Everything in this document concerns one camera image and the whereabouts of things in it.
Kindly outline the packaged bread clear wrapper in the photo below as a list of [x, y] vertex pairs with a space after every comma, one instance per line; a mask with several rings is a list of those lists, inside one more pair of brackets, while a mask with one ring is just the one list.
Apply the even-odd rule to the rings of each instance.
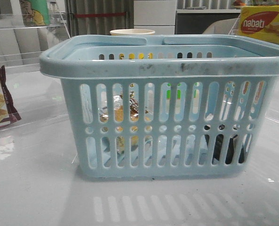
[[[114, 120], [116, 122], [123, 122], [124, 120], [124, 106], [123, 106], [123, 95], [119, 94], [113, 97], [113, 107], [114, 107]], [[138, 101], [132, 96], [129, 97], [129, 119], [131, 121], [138, 121]], [[100, 122], [107, 122], [109, 119], [107, 107], [100, 109], [99, 113]], [[139, 136], [132, 134], [130, 136], [131, 141], [131, 151], [135, 151], [139, 145]], [[102, 138], [103, 146], [105, 147], [104, 151], [110, 151], [110, 140], [107, 137]], [[152, 145], [152, 137], [146, 136], [144, 138], [144, 146], [146, 149], [149, 149]], [[115, 149], [118, 155], [121, 155], [125, 151], [125, 138], [123, 136], [117, 136], [115, 138]]]

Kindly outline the dark tissue pack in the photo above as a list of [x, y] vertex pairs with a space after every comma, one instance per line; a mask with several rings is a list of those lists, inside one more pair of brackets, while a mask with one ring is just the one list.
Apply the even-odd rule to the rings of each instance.
[[[210, 125], [205, 125], [204, 126], [204, 130], [210, 130]], [[219, 130], [223, 130], [225, 129], [225, 125], [221, 124], [219, 125]], [[233, 126], [234, 130], [238, 130], [240, 129], [239, 125], [234, 125]], [[207, 144], [207, 149], [209, 149], [209, 135], [204, 135], [205, 137], [205, 141]], [[237, 143], [238, 143], [238, 134], [235, 134], [233, 136], [231, 136], [231, 138], [229, 138], [229, 144], [227, 147], [227, 153], [226, 153], [226, 157], [225, 157], [225, 164], [231, 164], [234, 158], [234, 154], [236, 151], [236, 147], [237, 147]], [[216, 162], [220, 161], [220, 155], [221, 155], [221, 150], [223, 147], [223, 142], [224, 142], [224, 135], [223, 134], [219, 134], [216, 136], [215, 138], [215, 144], [213, 147], [213, 155], [212, 155], [212, 161], [211, 163], [214, 165], [216, 164]], [[240, 151], [240, 155], [239, 155], [239, 159], [238, 159], [238, 163], [244, 163], [245, 161], [245, 153], [244, 153], [244, 145], [241, 146], [241, 151]]]

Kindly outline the light blue plastic basket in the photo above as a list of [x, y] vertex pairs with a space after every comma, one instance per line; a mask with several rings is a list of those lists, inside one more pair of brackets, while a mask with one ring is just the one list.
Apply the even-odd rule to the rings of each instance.
[[[81, 35], [43, 52], [40, 70], [60, 79], [80, 168], [89, 178], [233, 176], [246, 168], [255, 146], [279, 77], [279, 45], [234, 35]], [[119, 94], [123, 122], [114, 120], [113, 97]], [[138, 101], [138, 121], [129, 119], [130, 96]], [[107, 122], [99, 119], [103, 107]], [[221, 124], [225, 129], [219, 130]], [[139, 136], [135, 151], [132, 134]], [[219, 134], [224, 142], [213, 165]], [[125, 138], [121, 155], [117, 136]], [[152, 137], [149, 149], [146, 136]], [[242, 145], [245, 161], [238, 163]]]

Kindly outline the cream paper cup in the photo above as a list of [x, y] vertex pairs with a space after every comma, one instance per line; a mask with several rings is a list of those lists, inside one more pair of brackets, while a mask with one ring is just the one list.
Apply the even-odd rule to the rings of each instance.
[[122, 35], [154, 35], [154, 30], [148, 29], [117, 29], [111, 30], [111, 36], [122, 36]]

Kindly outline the white cabinet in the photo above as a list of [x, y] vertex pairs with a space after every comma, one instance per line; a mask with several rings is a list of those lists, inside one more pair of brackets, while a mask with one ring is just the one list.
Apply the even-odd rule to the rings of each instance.
[[176, 0], [135, 0], [134, 28], [174, 34], [176, 8]]

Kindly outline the brown cracker snack packet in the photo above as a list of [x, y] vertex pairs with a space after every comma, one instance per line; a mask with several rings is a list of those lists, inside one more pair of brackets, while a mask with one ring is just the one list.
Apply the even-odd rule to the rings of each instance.
[[0, 67], [0, 128], [21, 120], [6, 85], [5, 66]]

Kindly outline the clear acrylic display shelf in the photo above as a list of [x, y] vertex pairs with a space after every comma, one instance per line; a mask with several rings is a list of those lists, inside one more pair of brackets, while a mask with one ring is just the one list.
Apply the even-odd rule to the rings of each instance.
[[0, 15], [0, 67], [6, 74], [38, 71], [41, 52], [69, 37], [59, 12], [51, 15], [48, 26], [25, 26], [22, 15]]

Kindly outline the green cartoon drink carton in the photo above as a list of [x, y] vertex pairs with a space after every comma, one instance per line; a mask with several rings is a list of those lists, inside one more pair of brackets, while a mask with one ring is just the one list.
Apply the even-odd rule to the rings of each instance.
[[20, 0], [19, 3], [25, 26], [48, 26], [50, 24], [46, 0]]

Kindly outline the yellow nabati wafer box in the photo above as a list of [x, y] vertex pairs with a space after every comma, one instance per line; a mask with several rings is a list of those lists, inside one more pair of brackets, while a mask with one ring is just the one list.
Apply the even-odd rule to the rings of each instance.
[[243, 7], [237, 35], [279, 44], [279, 5]]

